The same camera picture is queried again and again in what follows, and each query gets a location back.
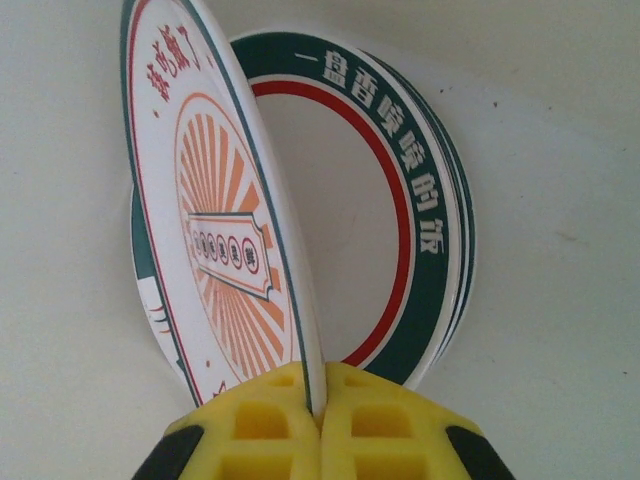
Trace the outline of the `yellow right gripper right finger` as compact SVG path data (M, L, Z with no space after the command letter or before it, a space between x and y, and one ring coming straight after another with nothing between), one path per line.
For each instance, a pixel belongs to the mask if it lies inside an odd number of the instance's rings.
M322 479L512 479L473 421L344 363L326 365Z

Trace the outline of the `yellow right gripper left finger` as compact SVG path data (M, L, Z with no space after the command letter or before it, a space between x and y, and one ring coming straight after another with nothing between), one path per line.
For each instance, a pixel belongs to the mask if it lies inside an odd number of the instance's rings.
M318 479L320 433L298 362L226 390L172 422L135 479Z

